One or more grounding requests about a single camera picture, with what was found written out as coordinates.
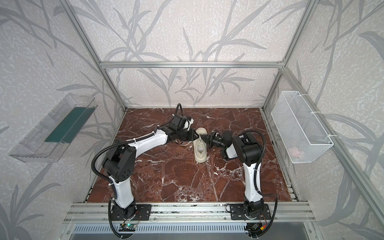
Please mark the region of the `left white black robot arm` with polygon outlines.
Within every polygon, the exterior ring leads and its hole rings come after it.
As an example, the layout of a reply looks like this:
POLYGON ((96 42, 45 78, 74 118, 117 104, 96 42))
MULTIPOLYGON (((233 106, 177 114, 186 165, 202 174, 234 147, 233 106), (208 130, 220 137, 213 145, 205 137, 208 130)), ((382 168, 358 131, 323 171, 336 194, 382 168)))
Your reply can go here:
POLYGON ((194 141, 199 138, 191 128, 194 120, 175 114, 169 123, 158 126, 155 131, 122 142, 115 143, 98 152, 92 159, 93 173, 109 182, 114 191, 114 213, 123 219, 133 218, 137 212, 136 202, 131 189, 131 176, 134 173, 136 158, 158 146, 179 140, 194 141))

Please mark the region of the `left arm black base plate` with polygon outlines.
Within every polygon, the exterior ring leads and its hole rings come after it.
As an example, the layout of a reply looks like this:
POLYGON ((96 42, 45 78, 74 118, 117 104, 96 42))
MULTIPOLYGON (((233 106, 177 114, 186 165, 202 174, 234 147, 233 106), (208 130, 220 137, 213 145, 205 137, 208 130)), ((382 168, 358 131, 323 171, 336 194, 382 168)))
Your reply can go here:
POLYGON ((126 209, 118 205, 113 205, 111 210, 112 221, 148 221, 151 214, 152 205, 138 204, 130 205, 126 209))

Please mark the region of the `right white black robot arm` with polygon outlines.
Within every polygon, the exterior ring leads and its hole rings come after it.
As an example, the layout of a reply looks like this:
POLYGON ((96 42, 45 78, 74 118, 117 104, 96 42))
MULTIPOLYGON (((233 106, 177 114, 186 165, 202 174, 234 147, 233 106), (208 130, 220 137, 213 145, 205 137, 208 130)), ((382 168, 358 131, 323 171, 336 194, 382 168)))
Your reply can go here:
POLYGON ((244 200, 244 213, 249 219, 264 216, 267 220, 273 220, 264 197, 275 197, 277 194, 266 194, 261 191, 261 166, 265 155, 267 141, 265 136, 257 130, 245 130, 237 136, 225 131, 223 134, 212 132, 201 134, 201 139, 207 144, 207 148, 222 148, 222 156, 226 161, 239 159, 243 164, 246 188, 244 200))

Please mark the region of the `cream white sneaker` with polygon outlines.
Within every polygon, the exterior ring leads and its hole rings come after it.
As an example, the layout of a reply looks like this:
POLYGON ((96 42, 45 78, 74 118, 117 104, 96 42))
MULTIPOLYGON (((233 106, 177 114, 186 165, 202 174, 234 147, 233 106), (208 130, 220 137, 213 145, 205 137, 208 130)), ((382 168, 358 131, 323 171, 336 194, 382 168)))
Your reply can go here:
POLYGON ((205 128, 196 130, 199 138, 193 141, 194 155, 197 163, 204 163, 207 160, 207 144, 202 140, 201 135, 207 135, 205 128))

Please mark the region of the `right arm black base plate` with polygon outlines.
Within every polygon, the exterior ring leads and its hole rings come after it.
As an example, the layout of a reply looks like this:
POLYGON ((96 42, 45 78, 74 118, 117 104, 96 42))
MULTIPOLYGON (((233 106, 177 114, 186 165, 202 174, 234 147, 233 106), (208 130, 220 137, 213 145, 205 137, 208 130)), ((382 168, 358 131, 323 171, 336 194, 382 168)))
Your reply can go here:
POLYGON ((231 220, 271 220, 271 211, 267 204, 256 206, 255 210, 245 204, 229 204, 231 220))

